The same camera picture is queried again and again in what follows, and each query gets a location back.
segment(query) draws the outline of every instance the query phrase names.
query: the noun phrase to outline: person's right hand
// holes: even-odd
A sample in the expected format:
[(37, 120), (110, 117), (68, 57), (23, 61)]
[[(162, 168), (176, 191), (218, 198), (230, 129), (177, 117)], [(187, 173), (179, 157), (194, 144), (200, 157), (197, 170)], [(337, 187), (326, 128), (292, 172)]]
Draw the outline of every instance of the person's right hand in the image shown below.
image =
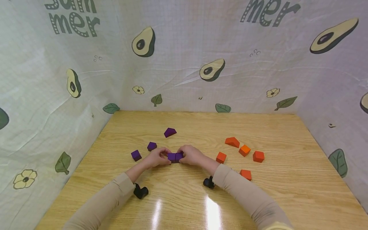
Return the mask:
[(184, 164), (202, 166), (202, 162), (206, 158), (201, 151), (191, 145), (183, 145), (178, 152), (184, 153), (184, 157), (179, 160), (180, 163)]

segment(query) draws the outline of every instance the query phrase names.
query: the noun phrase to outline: person's left hand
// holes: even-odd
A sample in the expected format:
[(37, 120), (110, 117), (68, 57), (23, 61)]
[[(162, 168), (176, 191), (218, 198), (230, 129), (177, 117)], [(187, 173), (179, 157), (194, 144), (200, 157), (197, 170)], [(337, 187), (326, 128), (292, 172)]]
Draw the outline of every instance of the person's left hand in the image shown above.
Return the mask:
[(156, 148), (152, 150), (151, 153), (143, 159), (143, 161), (147, 164), (147, 168), (156, 167), (157, 165), (171, 164), (171, 161), (165, 158), (168, 153), (171, 153), (168, 148)]

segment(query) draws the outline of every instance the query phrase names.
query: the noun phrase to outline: purple block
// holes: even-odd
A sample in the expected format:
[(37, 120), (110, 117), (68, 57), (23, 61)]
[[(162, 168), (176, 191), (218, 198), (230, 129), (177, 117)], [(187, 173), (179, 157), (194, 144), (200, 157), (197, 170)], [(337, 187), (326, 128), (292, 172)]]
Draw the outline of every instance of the purple block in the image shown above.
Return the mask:
[(132, 158), (134, 159), (134, 161), (138, 161), (138, 160), (142, 159), (142, 156), (141, 156), (141, 154), (139, 153), (138, 150), (132, 152), (131, 155), (132, 155)]
[(148, 146), (147, 146), (148, 151), (152, 151), (152, 150), (154, 150), (155, 148), (157, 148), (157, 144), (156, 144), (156, 143), (154, 143), (154, 142), (150, 142), (150, 143), (148, 144)]
[(175, 162), (176, 163), (179, 163), (179, 160), (181, 159), (181, 158), (183, 158), (184, 156), (183, 156), (183, 152), (180, 152), (180, 153), (176, 153), (175, 154)]
[(176, 163), (175, 162), (175, 153), (168, 153), (167, 154), (167, 159), (169, 160), (169, 161), (171, 161), (171, 163)]
[(173, 128), (167, 128), (167, 130), (165, 131), (164, 135), (166, 138), (168, 138), (171, 135), (174, 135), (176, 133), (176, 130)]

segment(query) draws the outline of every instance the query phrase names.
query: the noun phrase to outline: green leaf illustration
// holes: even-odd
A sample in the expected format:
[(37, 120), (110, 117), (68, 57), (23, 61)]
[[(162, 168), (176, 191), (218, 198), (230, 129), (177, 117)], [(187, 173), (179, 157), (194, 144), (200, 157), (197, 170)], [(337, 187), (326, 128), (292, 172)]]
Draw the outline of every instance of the green leaf illustration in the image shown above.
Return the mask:
[(347, 174), (347, 164), (344, 151), (342, 149), (337, 149), (328, 157), (328, 159), (331, 161), (339, 175), (344, 178)]
[(154, 96), (154, 97), (151, 99), (151, 102), (155, 105), (155, 107), (157, 107), (157, 105), (161, 104), (161, 103), (162, 103), (162, 97), (161, 97), (161, 94), (157, 94), (156, 96)]
[(70, 165), (71, 157), (66, 154), (66, 152), (63, 152), (60, 156), (60, 158), (57, 160), (57, 163), (55, 165), (55, 171), (57, 173), (65, 173), (69, 174), (68, 168)]
[(294, 103), (294, 101), (296, 100), (297, 97), (298, 96), (279, 101), (277, 103), (277, 108), (275, 109), (275, 111), (279, 110), (279, 108), (286, 108), (286, 107), (291, 106)]
[(228, 105), (216, 104), (216, 111), (219, 113), (229, 113), (231, 111), (231, 107)]
[(9, 116), (0, 108), (0, 129), (4, 128), (9, 123)]
[(119, 106), (117, 106), (116, 104), (114, 103), (110, 103), (108, 105), (106, 105), (104, 108), (102, 108), (105, 112), (107, 113), (110, 113), (110, 114), (113, 114), (115, 113), (116, 111), (119, 111), (120, 108)]

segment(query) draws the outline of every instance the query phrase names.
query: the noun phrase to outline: avocado illustration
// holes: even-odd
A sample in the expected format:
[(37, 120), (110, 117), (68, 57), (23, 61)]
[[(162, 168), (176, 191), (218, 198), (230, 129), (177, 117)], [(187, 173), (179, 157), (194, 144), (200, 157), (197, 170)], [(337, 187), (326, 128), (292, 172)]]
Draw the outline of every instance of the avocado illustration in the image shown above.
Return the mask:
[(368, 93), (366, 93), (360, 100), (360, 107), (366, 113), (368, 113)]
[(199, 75), (205, 81), (214, 81), (219, 77), (224, 67), (225, 67), (225, 60), (217, 59), (216, 61), (210, 62), (202, 66), (201, 70), (199, 71)]
[(0, 129), (4, 128), (9, 123), (9, 116), (2, 108), (0, 108)]
[(133, 39), (132, 48), (134, 53), (140, 57), (152, 56), (155, 51), (155, 40), (155, 32), (152, 27), (145, 28)]
[(358, 22), (358, 18), (352, 18), (323, 31), (314, 39), (310, 48), (311, 53), (321, 54), (334, 48), (357, 27)]
[(77, 73), (72, 69), (68, 69), (67, 76), (68, 76), (68, 83), (67, 83), (68, 92), (74, 98), (80, 97), (82, 87), (81, 84), (79, 83)]

